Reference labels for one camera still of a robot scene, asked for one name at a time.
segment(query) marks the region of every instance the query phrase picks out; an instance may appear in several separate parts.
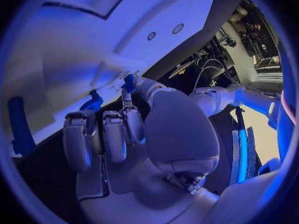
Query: round hole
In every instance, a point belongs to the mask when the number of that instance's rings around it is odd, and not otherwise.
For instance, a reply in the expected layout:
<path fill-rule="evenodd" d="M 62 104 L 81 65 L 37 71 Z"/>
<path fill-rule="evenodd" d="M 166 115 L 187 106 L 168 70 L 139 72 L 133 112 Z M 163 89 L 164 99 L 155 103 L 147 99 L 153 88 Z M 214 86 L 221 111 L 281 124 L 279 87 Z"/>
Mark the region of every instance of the round hole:
<path fill-rule="evenodd" d="M 172 33 L 173 33 L 173 34 L 177 34 L 177 33 L 179 33 L 180 31 L 182 31 L 183 27 L 184 27 L 184 24 L 183 24 L 183 23 L 179 24 L 178 26 L 176 26 L 176 27 L 172 30 Z"/>
<path fill-rule="evenodd" d="M 155 32 L 152 32 L 148 35 L 148 40 L 152 40 L 155 37 Z"/>

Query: blue light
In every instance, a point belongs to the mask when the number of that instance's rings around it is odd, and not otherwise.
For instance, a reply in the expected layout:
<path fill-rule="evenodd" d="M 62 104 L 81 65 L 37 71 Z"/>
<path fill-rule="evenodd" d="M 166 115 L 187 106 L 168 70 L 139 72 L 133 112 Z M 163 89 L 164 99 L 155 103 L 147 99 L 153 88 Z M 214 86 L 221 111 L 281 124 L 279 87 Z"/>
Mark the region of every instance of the blue light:
<path fill-rule="evenodd" d="M 239 131 L 240 138 L 240 162 L 239 162 L 239 173 L 238 173 L 238 183 L 242 183 L 246 180 L 247 174 L 247 135 L 246 131 Z"/>

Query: circular light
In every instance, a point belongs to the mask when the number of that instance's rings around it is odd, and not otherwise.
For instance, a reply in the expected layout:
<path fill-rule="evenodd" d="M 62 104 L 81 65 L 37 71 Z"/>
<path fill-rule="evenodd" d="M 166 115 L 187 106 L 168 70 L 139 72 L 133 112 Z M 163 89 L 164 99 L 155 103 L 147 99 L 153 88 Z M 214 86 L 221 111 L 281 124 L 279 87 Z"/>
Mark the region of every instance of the circular light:
<path fill-rule="evenodd" d="M 148 40 L 152 40 L 155 37 L 155 32 L 152 32 L 148 35 Z"/>
<path fill-rule="evenodd" d="M 173 33 L 173 34 L 177 34 L 177 33 L 179 33 L 180 31 L 182 31 L 183 27 L 184 27 L 184 24 L 183 24 L 183 23 L 179 24 L 178 26 L 176 26 L 176 27 L 172 30 L 172 33 Z"/>

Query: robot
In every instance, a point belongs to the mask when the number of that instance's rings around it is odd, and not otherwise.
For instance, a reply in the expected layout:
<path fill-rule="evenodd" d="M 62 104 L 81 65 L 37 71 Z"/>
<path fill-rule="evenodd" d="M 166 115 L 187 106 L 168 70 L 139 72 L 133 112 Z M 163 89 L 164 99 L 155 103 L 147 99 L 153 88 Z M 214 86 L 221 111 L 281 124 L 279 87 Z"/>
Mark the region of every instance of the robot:
<path fill-rule="evenodd" d="M 189 96 L 154 80 L 128 75 L 123 108 L 66 116 L 64 150 L 76 171 L 76 195 L 93 223 L 209 223 L 219 197 L 203 188 L 219 162 L 219 141 L 209 116 L 245 104 L 279 122 L 280 97 L 232 84 L 197 88 Z M 132 104 L 137 90 L 149 104 L 143 122 Z"/>

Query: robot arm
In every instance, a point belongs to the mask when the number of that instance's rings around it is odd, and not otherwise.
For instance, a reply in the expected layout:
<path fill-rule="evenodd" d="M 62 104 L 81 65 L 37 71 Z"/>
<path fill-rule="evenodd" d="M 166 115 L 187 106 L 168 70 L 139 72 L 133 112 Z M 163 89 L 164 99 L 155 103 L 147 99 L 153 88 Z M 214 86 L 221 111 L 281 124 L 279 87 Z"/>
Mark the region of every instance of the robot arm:
<path fill-rule="evenodd" d="M 245 90 L 239 85 L 223 87 L 197 88 L 189 95 L 207 116 L 217 114 L 227 105 L 246 105 L 260 112 L 269 119 L 268 125 L 274 129 L 277 127 L 280 99 L 266 96 L 255 91 Z"/>

